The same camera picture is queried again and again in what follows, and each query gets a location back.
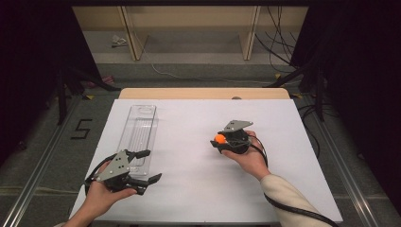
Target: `small object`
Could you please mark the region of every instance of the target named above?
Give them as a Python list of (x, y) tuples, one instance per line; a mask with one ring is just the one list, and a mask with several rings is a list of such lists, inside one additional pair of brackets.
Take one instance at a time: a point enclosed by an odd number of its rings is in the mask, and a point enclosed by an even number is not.
[(215, 139), (210, 141), (210, 143), (214, 148), (217, 148), (220, 153), (224, 149), (228, 149), (237, 154), (245, 153), (252, 140), (243, 128), (252, 124), (253, 122), (251, 121), (232, 120), (223, 131), (218, 132)]
[[(108, 189), (112, 192), (118, 192), (126, 188), (133, 188), (137, 194), (142, 196), (148, 186), (157, 183), (162, 177), (159, 173), (150, 177), (147, 181), (132, 178), (129, 173), (130, 169), (126, 168), (134, 158), (143, 158), (150, 155), (150, 150), (141, 150), (138, 152), (122, 150), (103, 160), (94, 171), (85, 180), (85, 192), (88, 193), (92, 181), (104, 182)], [(103, 172), (97, 173), (97, 170), (106, 162), (110, 163), (106, 166)]]
[(217, 134), (215, 136), (215, 141), (218, 142), (219, 144), (225, 144), (226, 143), (225, 136), (223, 134)]

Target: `wrist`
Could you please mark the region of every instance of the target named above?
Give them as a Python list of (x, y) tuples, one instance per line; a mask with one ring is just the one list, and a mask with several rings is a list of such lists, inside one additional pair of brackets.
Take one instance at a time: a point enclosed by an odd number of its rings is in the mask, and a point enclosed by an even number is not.
[(88, 226), (96, 217), (90, 215), (90, 212), (86, 212), (82, 207), (76, 212), (75, 215), (71, 217), (63, 227), (75, 226), (75, 227), (86, 227)]

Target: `metal rail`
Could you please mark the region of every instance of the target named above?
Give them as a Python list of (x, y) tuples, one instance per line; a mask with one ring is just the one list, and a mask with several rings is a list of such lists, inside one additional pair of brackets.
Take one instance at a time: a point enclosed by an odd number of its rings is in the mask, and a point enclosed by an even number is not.
[[(307, 105), (311, 105), (313, 101), (309, 96), (305, 97), (305, 102)], [(330, 131), (326, 127), (325, 123), (322, 122), (319, 117), (314, 113), (314, 119), (319, 127), (319, 130), (322, 133), (322, 136), (329, 147), (329, 151), (333, 157), (334, 165), (339, 171), (342, 182), (344, 183), (345, 189), (347, 190), (351, 201), (353, 202), (357, 213), (363, 223), (363, 226), (371, 227), (371, 226), (379, 226), (378, 221), (372, 211), (371, 206), (360, 190), (357, 182), (355, 181), (351, 171), (349, 170), (347, 164), (345, 164), (342, 156), (340, 154), (339, 148), (336, 146), (333, 137), (330, 134)]]
[(40, 180), (42, 179), (44, 172), (46, 171), (47, 166), (50, 163), (51, 158), (53, 157), (54, 151), (60, 141), (65, 126), (67, 125), (68, 120), (71, 118), (72, 113), (78, 106), (78, 103), (79, 103), (79, 97), (73, 96), (72, 102), (70, 104), (71, 109), (68, 112), (68, 115), (65, 117), (63, 123), (57, 126), (57, 128), (53, 132), (53, 135), (49, 143), (47, 144), (46, 149), (44, 150), (44, 154), (42, 155), (35, 169), (31, 173), (20, 196), (10, 208), (9, 215), (6, 218), (6, 221), (3, 223), (4, 227), (18, 226), (25, 210), (29, 206), (33, 194), (35, 193), (36, 187), (38, 186)]

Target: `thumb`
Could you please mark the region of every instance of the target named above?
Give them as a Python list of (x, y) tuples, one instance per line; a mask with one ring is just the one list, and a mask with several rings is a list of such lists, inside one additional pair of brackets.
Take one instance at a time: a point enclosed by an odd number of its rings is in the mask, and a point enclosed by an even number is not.
[(126, 189), (121, 190), (119, 192), (112, 193), (113, 199), (115, 201), (120, 201), (120, 200), (125, 199), (127, 197), (130, 197), (130, 196), (132, 196), (134, 194), (136, 194), (136, 190), (133, 189), (133, 188), (126, 188)]

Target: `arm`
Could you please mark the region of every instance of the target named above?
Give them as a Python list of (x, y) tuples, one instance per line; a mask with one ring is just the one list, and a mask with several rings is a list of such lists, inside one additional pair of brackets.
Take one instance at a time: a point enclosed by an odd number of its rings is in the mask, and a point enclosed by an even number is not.
[[(99, 169), (99, 172), (103, 171), (107, 164), (108, 163), (105, 163)], [(95, 218), (106, 213), (117, 201), (125, 199), (133, 194), (136, 194), (136, 191), (132, 188), (124, 189), (119, 192), (111, 192), (104, 183), (92, 182), (81, 207), (76, 214), (62, 226), (86, 227)]]
[[(247, 133), (252, 137), (256, 136), (253, 131), (247, 131)], [(252, 143), (262, 149), (255, 138), (253, 138)], [(235, 160), (244, 171), (253, 175), (261, 183), (262, 189), (268, 197), (282, 204), (319, 214), (316, 208), (292, 184), (270, 173), (264, 158), (256, 149), (249, 148), (243, 154), (236, 154), (229, 150), (223, 150), (221, 153)], [(293, 214), (276, 207), (274, 210), (283, 226), (330, 226), (319, 220)]]

